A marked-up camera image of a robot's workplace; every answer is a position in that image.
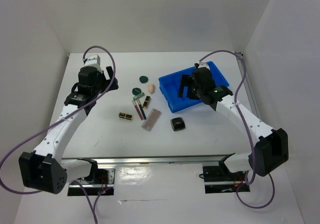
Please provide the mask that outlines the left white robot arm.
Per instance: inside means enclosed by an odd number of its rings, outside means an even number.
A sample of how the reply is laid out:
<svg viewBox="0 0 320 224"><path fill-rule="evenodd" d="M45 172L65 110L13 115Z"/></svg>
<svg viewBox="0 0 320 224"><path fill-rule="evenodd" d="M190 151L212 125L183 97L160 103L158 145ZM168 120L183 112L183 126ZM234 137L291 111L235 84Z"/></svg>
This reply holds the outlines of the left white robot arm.
<svg viewBox="0 0 320 224"><path fill-rule="evenodd" d="M23 185L38 191L60 193L64 186L83 179L92 184L99 177L98 164L89 158L78 158L62 164L63 154L74 133L87 118L97 100L106 92L118 89L111 66L101 68L99 55L84 59L78 81L66 97L56 125L32 152L23 152L18 160Z"/></svg>

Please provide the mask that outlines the black square powder compact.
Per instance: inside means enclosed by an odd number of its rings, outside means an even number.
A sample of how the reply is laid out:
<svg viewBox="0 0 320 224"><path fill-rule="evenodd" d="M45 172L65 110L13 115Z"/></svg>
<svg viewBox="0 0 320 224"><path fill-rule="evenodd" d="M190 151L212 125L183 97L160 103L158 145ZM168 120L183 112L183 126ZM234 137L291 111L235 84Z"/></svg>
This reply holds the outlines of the black square powder compact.
<svg viewBox="0 0 320 224"><path fill-rule="evenodd" d="M170 120L170 123L174 132L181 131L186 128L185 122L182 117L175 117Z"/></svg>

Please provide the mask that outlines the clear eyeshadow palette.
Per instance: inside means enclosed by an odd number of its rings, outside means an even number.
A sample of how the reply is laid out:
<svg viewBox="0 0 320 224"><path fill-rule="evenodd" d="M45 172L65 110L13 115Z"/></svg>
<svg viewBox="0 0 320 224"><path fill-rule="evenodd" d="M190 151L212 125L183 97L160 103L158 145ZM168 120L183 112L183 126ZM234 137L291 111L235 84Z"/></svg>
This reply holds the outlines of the clear eyeshadow palette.
<svg viewBox="0 0 320 224"><path fill-rule="evenodd" d="M161 114L161 111L153 108L147 116L146 120L143 122L141 128L148 132L151 132Z"/></svg>

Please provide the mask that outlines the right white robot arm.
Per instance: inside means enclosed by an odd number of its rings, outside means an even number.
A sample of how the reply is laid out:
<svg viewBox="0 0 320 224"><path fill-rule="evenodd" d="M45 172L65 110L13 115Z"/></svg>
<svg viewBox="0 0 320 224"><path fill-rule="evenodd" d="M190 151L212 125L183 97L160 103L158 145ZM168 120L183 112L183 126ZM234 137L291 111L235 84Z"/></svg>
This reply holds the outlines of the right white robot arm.
<svg viewBox="0 0 320 224"><path fill-rule="evenodd" d="M265 177L289 159L288 134L260 120L226 86L217 86L207 65L196 65L190 75L182 74L178 97L184 89L188 99L201 100L248 135L251 151L224 157L218 168L220 178L230 180L235 173L247 171Z"/></svg>

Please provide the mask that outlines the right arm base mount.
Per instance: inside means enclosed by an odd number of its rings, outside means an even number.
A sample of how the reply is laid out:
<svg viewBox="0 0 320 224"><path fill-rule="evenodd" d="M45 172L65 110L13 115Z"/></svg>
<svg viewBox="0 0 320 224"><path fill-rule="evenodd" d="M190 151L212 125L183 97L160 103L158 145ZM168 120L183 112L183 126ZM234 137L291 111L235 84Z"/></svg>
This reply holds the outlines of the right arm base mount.
<svg viewBox="0 0 320 224"><path fill-rule="evenodd" d="M204 181L206 194L235 193L242 184L244 187L240 192L250 192L250 188L245 184L243 171L231 173L219 166L203 166L198 177Z"/></svg>

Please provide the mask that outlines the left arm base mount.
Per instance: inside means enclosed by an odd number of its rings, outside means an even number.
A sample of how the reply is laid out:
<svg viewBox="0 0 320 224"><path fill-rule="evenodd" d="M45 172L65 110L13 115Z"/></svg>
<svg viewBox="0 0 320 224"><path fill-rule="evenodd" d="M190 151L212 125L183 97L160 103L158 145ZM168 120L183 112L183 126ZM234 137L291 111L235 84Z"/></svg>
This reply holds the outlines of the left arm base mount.
<svg viewBox="0 0 320 224"><path fill-rule="evenodd" d="M116 169L114 166L99 167L93 181L87 181L84 178L78 178L89 197L113 196L115 184Z"/></svg>

